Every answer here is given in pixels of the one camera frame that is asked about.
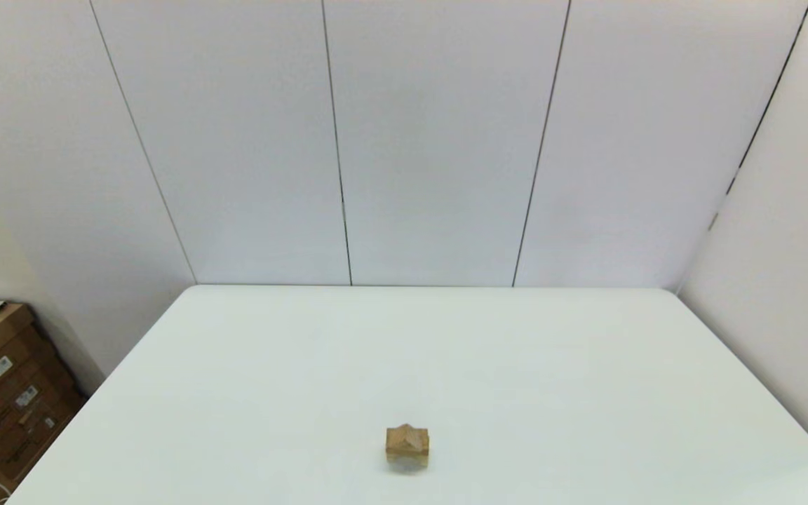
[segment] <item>wall panel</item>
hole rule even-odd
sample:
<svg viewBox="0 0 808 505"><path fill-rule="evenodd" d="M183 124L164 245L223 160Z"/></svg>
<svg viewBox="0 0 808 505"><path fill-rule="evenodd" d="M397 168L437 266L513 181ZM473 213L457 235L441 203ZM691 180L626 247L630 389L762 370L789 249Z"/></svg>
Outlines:
<svg viewBox="0 0 808 505"><path fill-rule="evenodd" d="M516 285L674 290L806 0L574 0Z"/></svg>
<svg viewBox="0 0 808 505"><path fill-rule="evenodd" d="M0 213L105 374L193 284L86 0L0 2Z"/></svg>
<svg viewBox="0 0 808 505"><path fill-rule="evenodd" d="M93 4L198 281L349 283L321 3Z"/></svg>
<svg viewBox="0 0 808 505"><path fill-rule="evenodd" d="M327 0L353 283L511 284L565 10Z"/></svg>

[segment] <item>wooden block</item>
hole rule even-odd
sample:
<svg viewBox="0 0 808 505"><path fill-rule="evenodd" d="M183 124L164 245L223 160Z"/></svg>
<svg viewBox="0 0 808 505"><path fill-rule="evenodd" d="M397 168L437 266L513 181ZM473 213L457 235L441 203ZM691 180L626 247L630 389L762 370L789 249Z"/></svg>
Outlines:
<svg viewBox="0 0 808 505"><path fill-rule="evenodd" d="M385 457L394 463L411 459L420 466L429 463L429 430L402 424L385 431Z"/></svg>

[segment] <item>white surface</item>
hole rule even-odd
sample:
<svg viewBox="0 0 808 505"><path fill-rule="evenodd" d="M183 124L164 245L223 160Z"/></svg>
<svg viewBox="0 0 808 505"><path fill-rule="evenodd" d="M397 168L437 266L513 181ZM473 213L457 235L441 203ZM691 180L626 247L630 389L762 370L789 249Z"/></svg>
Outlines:
<svg viewBox="0 0 808 505"><path fill-rule="evenodd" d="M0 2L0 213L105 373L193 282L86 0Z"/></svg>
<svg viewBox="0 0 808 505"><path fill-rule="evenodd" d="M808 16L682 298L808 429Z"/></svg>
<svg viewBox="0 0 808 505"><path fill-rule="evenodd" d="M566 8L327 0L353 283L513 282Z"/></svg>
<svg viewBox="0 0 808 505"><path fill-rule="evenodd" d="M102 371L77 339L64 314L49 297L26 256L0 217L0 299L31 304L36 322L52 339L58 354L74 372L81 388L92 393L105 380Z"/></svg>
<svg viewBox="0 0 808 505"><path fill-rule="evenodd" d="M576 0L516 285L677 288L806 4Z"/></svg>
<svg viewBox="0 0 808 505"><path fill-rule="evenodd" d="M321 3L93 3L198 281L349 284Z"/></svg>
<svg viewBox="0 0 808 505"><path fill-rule="evenodd" d="M52 501L798 505L808 435L664 291L206 285L10 505Z"/></svg>

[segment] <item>panel seam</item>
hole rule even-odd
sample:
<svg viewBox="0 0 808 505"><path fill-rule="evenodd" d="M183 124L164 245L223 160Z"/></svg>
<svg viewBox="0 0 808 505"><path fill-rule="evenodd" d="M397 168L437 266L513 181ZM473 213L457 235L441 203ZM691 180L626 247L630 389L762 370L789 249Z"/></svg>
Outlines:
<svg viewBox="0 0 808 505"><path fill-rule="evenodd" d="M198 277L195 275L195 269L192 268L192 262L189 261L189 253L186 252L186 246L183 245L182 237L180 237L180 230L177 229L176 221L173 220L173 214L170 214L170 206L167 205L167 199L164 198L164 192L161 189L161 183L158 182L158 176L154 174L154 167L152 166L152 160L148 157L148 150L145 149L145 143L142 140L142 135L139 134L139 127L135 124L135 118L133 117L133 111L129 108L129 101L126 99L126 93L124 92L123 86L121 84L121 78L118 77L118 70L114 66L114 60L112 60L112 52L108 49L108 42L105 41L105 34L102 32L102 23L99 23L99 14L95 12L95 6L93 5L93 0L89 0L89 9L93 11L93 19L95 19L95 26L99 29L99 37L102 38L102 45L105 48L105 54L108 55L108 63L112 66L112 72L114 73L114 80L118 84L118 89L121 90L121 97L124 100L124 105L126 106L126 113L129 114L129 121L133 124L133 130L135 131L135 137L139 140L139 147L142 148L142 154L145 157L145 163L148 164L148 171L151 173L151 178L154 180L154 186L158 189L158 195L161 196L161 203L164 204L164 210L167 212L167 218L170 220L170 226L173 228L173 233L177 237L177 242L180 244L180 250L182 250L183 258L186 259L186 266L189 267L189 273L192 274L192 281L198 285Z"/></svg>
<svg viewBox="0 0 808 505"><path fill-rule="evenodd" d="M709 235L709 232L713 230L715 226L716 218L719 217L719 213L722 212L722 208L725 206L725 201L728 199L728 194L734 188L734 182L737 181L738 175L740 175L741 167L743 167L744 162L747 160L747 154L750 153L750 148L753 147L753 142L756 141L756 135L760 133L760 127L762 126L762 122L766 119L766 114L769 113L769 106L772 105L772 99L775 98L775 93L779 90L779 84L781 83L781 78L785 76L785 70L788 69L788 63L791 60L791 55L794 54L794 48L796 47L796 42L800 38L800 32L802 32L802 26L806 23L806 16L808 16L808 4L806 4L806 10L802 13L802 18L800 18L800 25L797 27L797 31L794 35L794 41L791 42L791 47L788 49L788 55L785 57L785 63L781 66L781 71L779 72L779 77L775 80L775 86L772 86L772 94L769 95L769 100L766 102L766 107L762 110L762 115L760 116L760 121L756 123L756 128L753 129L753 135L750 137L750 143L747 144L747 148L744 150L743 156L741 156L741 162L738 163L737 170L734 171L734 177L732 177L732 181L728 183L728 189L725 190L725 195L722 196L722 202L719 204L719 208L715 211L715 215L713 215L713 220L710 221L709 227L706 228L706 233L702 238L699 239L698 246L696 247L696 252L694 252L694 256L692 261L687 265L685 269L684 275L682 276L682 280L679 282L679 285L675 289L676 297L682 294L682 290L687 283L687 279L690 277L690 272L692 272L696 262L700 257L700 253L705 246L706 237Z"/></svg>
<svg viewBox="0 0 808 505"><path fill-rule="evenodd" d="M551 81L551 95L548 96L548 109L544 115L544 126L541 128L541 142L538 146L538 157L535 159L535 172L532 175L532 188L529 189L529 203L525 209L525 220L523 220L523 234L519 240L519 251L516 253L516 267L513 268L513 283L510 284L511 288L516 287L516 275L519 273L519 262L523 256L523 244L525 243L525 230L529 227L529 213L532 211L532 197L535 195L535 181L538 179L538 167L541 164L541 153L544 149L544 136L548 131L548 121L551 120L551 103L554 100L554 90L557 87L557 74L560 71L560 61L563 58L563 44L567 39L567 26L570 24L570 10L572 9L572 0L567 3L567 14L563 19L563 33L560 35L560 46L557 50L557 63L554 64L554 78Z"/></svg>
<svg viewBox="0 0 808 505"><path fill-rule="evenodd" d="M342 159L339 150L339 124L336 121L336 93L332 86L332 63L330 61L330 33L326 26L326 1L320 0L323 11L323 41L326 43L326 70L330 76L330 102L332 103L332 130L336 137L336 166L339 168L339 195L342 203L342 224L345 227L345 253L349 263L349 285L354 285L354 276L351 273L351 246L347 238L347 214L345 212L345 186L342 184Z"/></svg>

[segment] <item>tabletop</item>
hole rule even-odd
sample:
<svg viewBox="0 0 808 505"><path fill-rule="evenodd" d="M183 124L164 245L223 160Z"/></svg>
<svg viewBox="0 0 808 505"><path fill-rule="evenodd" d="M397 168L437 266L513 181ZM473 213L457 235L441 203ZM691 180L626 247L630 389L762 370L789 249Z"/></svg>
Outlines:
<svg viewBox="0 0 808 505"><path fill-rule="evenodd" d="M808 435L665 291L200 285L9 505L52 502L796 505Z"/></svg>

